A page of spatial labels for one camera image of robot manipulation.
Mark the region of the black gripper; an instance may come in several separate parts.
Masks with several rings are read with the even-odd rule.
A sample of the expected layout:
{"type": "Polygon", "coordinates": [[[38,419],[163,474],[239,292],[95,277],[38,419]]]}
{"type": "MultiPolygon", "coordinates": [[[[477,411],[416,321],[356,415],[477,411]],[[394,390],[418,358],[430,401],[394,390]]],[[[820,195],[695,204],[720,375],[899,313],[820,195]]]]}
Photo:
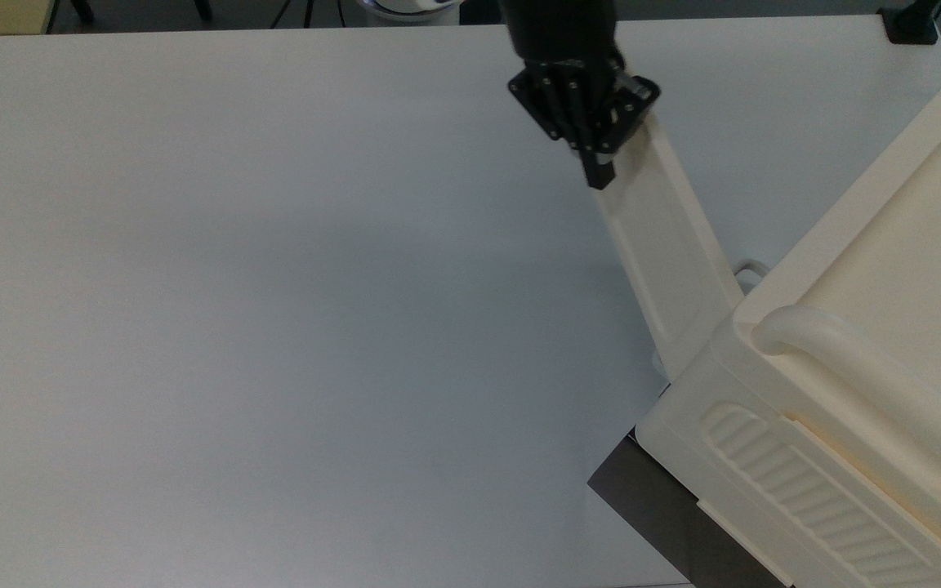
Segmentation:
{"type": "Polygon", "coordinates": [[[591,103],[589,74],[608,77],[613,68],[625,68],[615,40],[615,2],[501,1],[499,8],[524,64],[508,91],[546,137],[565,141],[579,157],[587,186],[605,189],[615,178],[609,155],[662,93],[649,78],[617,73],[601,116],[591,103]]]}

